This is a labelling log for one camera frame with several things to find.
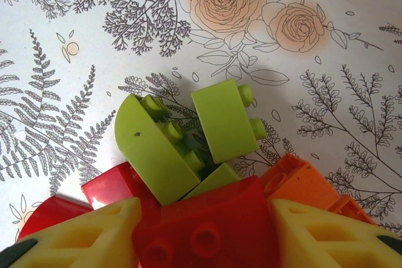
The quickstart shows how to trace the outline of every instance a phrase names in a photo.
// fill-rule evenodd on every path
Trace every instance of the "red block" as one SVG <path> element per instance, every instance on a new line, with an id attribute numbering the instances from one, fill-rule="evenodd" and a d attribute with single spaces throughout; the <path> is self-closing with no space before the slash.
<path id="1" fill-rule="evenodd" d="M 115 166 L 84 184 L 82 190 L 95 210 L 131 197 L 138 197 L 141 200 L 143 212 L 160 206 L 128 162 Z"/>
<path id="2" fill-rule="evenodd" d="M 257 176 L 154 208 L 133 232 L 143 268 L 267 268 L 278 258 Z"/>
<path id="3" fill-rule="evenodd" d="M 42 229 L 91 212 L 88 207 L 58 197 L 50 197 L 39 205 L 19 233 L 18 240 Z"/>

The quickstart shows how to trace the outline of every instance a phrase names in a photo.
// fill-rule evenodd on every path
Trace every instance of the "orange block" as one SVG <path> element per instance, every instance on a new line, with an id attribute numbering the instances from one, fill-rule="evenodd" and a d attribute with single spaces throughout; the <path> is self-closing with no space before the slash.
<path id="1" fill-rule="evenodd" d="M 260 180 L 268 208 L 271 200 L 287 199 L 377 225 L 350 196 L 340 196 L 312 164 L 294 155 L 284 155 Z"/>

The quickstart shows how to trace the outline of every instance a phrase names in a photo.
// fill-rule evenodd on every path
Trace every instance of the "floral paper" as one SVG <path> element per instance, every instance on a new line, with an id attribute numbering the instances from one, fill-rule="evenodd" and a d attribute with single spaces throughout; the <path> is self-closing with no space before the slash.
<path id="1" fill-rule="evenodd" d="M 124 161 L 127 94 L 153 94 L 207 152 L 190 92 L 248 83 L 261 174 L 284 153 L 402 235 L 400 24 L 343 0 L 0 0 L 0 248 L 50 195 Z"/>

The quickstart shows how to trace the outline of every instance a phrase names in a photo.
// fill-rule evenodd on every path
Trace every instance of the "lime green block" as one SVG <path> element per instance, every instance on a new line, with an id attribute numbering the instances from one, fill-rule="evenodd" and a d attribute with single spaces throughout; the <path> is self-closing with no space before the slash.
<path id="1" fill-rule="evenodd" d="M 241 180 L 241 177 L 227 164 L 222 163 L 214 172 L 206 177 L 194 190 L 187 194 L 184 199 L 201 195 L 225 185 Z"/>
<path id="2" fill-rule="evenodd" d="M 261 119 L 250 119 L 245 106 L 252 104 L 249 85 L 237 87 L 231 79 L 192 93 L 193 103 L 215 163 L 258 150 L 266 136 Z"/>
<path id="3" fill-rule="evenodd" d="M 198 151 L 184 143 L 185 131 L 166 121 L 167 113 L 160 99 L 129 95 L 114 126 L 117 146 L 161 205 L 195 188 L 204 167 Z"/>

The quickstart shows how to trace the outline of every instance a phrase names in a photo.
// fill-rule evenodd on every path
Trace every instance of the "toy building block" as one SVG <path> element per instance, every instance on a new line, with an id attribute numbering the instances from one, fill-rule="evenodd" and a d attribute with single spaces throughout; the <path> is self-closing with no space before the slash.
<path id="1" fill-rule="evenodd" d="M 161 205 L 179 200 L 200 183 L 205 166 L 190 149 L 179 124 L 167 122 L 168 109 L 151 95 L 129 95 L 116 116 L 117 145 Z"/>
<path id="2" fill-rule="evenodd" d="M 184 199 L 191 198 L 207 191 L 212 191 L 225 185 L 241 180 L 241 177 L 227 164 L 222 163 L 209 174 L 198 186 L 189 192 Z"/>
<path id="3" fill-rule="evenodd" d="M 18 240 L 42 229 L 91 212 L 88 207 L 59 197 L 50 197 L 42 202 L 26 221 L 18 235 Z"/>
<path id="4" fill-rule="evenodd" d="M 249 85 L 237 87 L 231 79 L 191 96 L 215 163 L 258 150 L 266 132 L 262 120 L 249 119 L 244 108 L 254 100 Z"/>
<path id="5" fill-rule="evenodd" d="M 260 179 L 268 206 L 271 200 L 287 199 L 377 225 L 351 197 L 340 196 L 312 164 L 294 155 L 284 155 Z"/>
<path id="6" fill-rule="evenodd" d="M 281 268 L 396 268 L 401 239 L 361 221 L 289 200 L 273 200 Z"/>
<path id="7" fill-rule="evenodd" d="M 254 176 L 150 210 L 133 232 L 143 268 L 270 267 L 268 209 Z"/>
<path id="8" fill-rule="evenodd" d="M 141 200 L 143 212 L 148 208 L 160 206 L 128 162 L 102 173 L 84 184 L 82 190 L 95 210 L 130 197 L 138 197 Z"/>
<path id="9" fill-rule="evenodd" d="M 138 198 L 113 203 L 24 238 L 19 244 L 31 242 L 26 248 L 9 247 L 5 253 L 13 264 L 8 267 L 137 267 L 131 233 L 140 219 Z"/>

